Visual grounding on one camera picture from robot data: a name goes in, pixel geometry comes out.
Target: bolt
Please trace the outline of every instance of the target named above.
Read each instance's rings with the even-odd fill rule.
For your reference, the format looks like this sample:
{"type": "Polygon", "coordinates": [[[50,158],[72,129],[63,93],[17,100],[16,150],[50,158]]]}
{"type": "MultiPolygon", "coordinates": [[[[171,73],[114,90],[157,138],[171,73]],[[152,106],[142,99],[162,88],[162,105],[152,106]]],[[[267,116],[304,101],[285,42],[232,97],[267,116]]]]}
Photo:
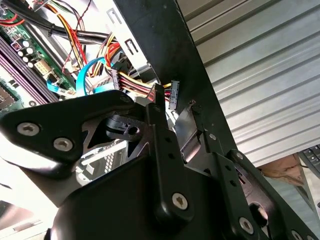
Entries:
{"type": "Polygon", "coordinates": [[[252,226],[251,222],[244,217],[240,217],[239,224],[243,230],[245,230],[248,234],[254,234],[254,227],[252,226]]]}
{"type": "Polygon", "coordinates": [[[121,99],[122,101],[124,101],[125,103],[129,103],[129,102],[130,102],[130,99],[129,99],[128,96],[120,96],[120,99],[121,99]]]}
{"type": "Polygon", "coordinates": [[[303,240],[299,233],[297,233],[295,230],[292,230],[291,233],[295,240],[303,240]]]}
{"type": "Polygon", "coordinates": [[[186,210],[188,207],[188,201],[187,201],[186,197],[178,192],[176,192],[172,195],[172,202],[177,208],[179,208],[181,210],[186,210]]]}
{"type": "Polygon", "coordinates": [[[40,132],[39,126],[31,122],[20,123],[16,129],[18,133],[30,137],[35,136],[40,132]]]}
{"type": "Polygon", "coordinates": [[[241,160],[244,159],[244,156],[242,156],[241,153],[239,153],[239,152],[236,153],[236,156],[237,156],[238,158],[240,158],[241,160]]]}
{"type": "Polygon", "coordinates": [[[216,136],[215,136],[215,135],[213,135],[212,133],[211,133],[211,134],[209,134],[209,137],[210,137],[210,138],[212,138],[213,140],[217,140],[216,136]]]}
{"type": "Polygon", "coordinates": [[[53,146],[55,149],[63,152],[69,152],[73,148],[73,143],[68,138],[59,137],[53,141],[53,146]]]}

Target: red wire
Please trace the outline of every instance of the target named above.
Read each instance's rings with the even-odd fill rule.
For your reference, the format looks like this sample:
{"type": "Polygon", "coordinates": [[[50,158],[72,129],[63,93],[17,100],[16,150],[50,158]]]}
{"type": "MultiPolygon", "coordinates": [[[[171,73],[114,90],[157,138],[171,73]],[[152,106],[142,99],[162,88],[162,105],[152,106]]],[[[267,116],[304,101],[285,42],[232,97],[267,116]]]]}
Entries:
{"type": "Polygon", "coordinates": [[[131,86],[131,87],[133,87],[133,88],[135,88],[135,89],[138,89],[138,90],[140,90],[140,91],[142,91],[142,92],[144,92],[144,93],[146,93],[146,94],[148,94],[149,91],[150,91],[150,90],[144,89],[144,88],[141,87],[141,86],[137,86],[137,85],[135,85],[134,83],[132,83],[132,82],[130,82],[130,81],[124,79],[124,78],[120,78],[120,81],[123,82],[123,83],[125,83],[126,85],[129,85],[129,86],[131,86]]]}
{"type": "Polygon", "coordinates": [[[20,20],[20,21],[18,21],[16,23],[2,23],[2,22],[0,22],[0,26],[3,26],[3,27],[15,27],[15,26],[18,26],[18,25],[22,24],[24,21],[25,20],[22,19],[22,20],[20,20]]]}
{"type": "Polygon", "coordinates": [[[0,20],[0,23],[11,23],[11,22],[13,22],[14,20],[16,20],[17,17],[18,17],[18,15],[15,14],[15,15],[13,16],[13,18],[11,18],[11,19],[3,19],[3,20],[1,19],[1,20],[0,20]]]}

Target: yellow wire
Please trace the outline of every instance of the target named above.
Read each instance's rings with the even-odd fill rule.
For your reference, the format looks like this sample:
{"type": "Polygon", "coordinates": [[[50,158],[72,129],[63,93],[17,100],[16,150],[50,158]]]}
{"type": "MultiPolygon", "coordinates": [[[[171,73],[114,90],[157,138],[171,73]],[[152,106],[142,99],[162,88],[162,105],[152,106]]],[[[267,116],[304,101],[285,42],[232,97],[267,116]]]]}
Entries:
{"type": "Polygon", "coordinates": [[[71,41],[72,41],[72,45],[71,45],[71,47],[75,50],[74,52],[76,53],[75,54],[75,57],[77,58],[77,61],[79,62],[79,63],[81,63],[80,64],[80,66],[83,68],[83,62],[82,62],[82,60],[81,60],[81,57],[79,56],[79,53],[78,53],[78,49],[77,49],[77,45],[76,45],[76,43],[75,43],[75,40],[74,40],[74,38],[73,38],[73,36],[72,36],[72,34],[71,34],[71,32],[70,32],[70,29],[69,29],[69,27],[68,27],[68,22],[65,20],[65,18],[59,13],[59,14],[57,14],[58,13],[58,11],[53,7],[53,6],[51,6],[50,4],[47,4],[47,6],[53,11],[53,13],[55,13],[56,15],[57,15],[57,17],[61,20],[61,22],[62,22],[62,24],[64,25],[64,28],[65,28],[65,30],[68,32],[68,35],[70,36],[70,39],[71,39],[71,41]]]}
{"type": "Polygon", "coordinates": [[[145,98],[147,96],[146,94],[142,94],[142,93],[137,92],[137,91],[135,91],[135,90],[133,90],[131,88],[128,88],[126,86],[123,86],[122,88],[127,90],[127,91],[129,91],[129,92],[135,93],[135,94],[137,94],[137,95],[139,95],[140,97],[143,97],[143,98],[145,98]]]}
{"type": "Polygon", "coordinates": [[[168,83],[166,85],[163,85],[164,88],[168,88],[168,87],[171,87],[171,83],[168,83]]]}
{"type": "Polygon", "coordinates": [[[147,87],[147,88],[149,88],[149,89],[152,87],[152,85],[147,84],[147,83],[144,83],[144,82],[137,81],[137,80],[133,79],[132,77],[129,77],[127,74],[125,74],[125,73],[123,73],[123,72],[121,72],[121,71],[119,72],[119,74],[120,74],[121,76],[125,77],[126,79],[128,79],[129,81],[135,83],[135,84],[138,84],[138,85],[147,87]]]}

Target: gray metal surface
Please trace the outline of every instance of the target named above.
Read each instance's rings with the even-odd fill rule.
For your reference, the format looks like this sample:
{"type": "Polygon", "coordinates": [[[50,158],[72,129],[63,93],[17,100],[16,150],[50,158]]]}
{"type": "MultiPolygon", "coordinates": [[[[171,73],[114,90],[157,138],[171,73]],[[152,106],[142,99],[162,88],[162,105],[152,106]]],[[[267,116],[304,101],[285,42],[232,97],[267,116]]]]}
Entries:
{"type": "Polygon", "coordinates": [[[320,143],[320,1],[178,0],[240,151],[320,143]]]}
{"type": "Polygon", "coordinates": [[[319,218],[315,210],[311,209],[303,197],[297,192],[293,185],[286,182],[266,178],[271,186],[280,194],[286,203],[303,220],[310,230],[320,238],[319,218]]]}

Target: black keyboard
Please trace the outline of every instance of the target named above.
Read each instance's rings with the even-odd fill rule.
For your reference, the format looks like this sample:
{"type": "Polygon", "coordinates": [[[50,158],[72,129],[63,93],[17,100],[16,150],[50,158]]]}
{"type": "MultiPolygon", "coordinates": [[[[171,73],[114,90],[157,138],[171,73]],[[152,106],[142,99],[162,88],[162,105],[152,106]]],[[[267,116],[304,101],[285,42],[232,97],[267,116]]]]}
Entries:
{"type": "Polygon", "coordinates": [[[305,165],[320,179],[320,145],[315,145],[298,153],[305,165]]]}

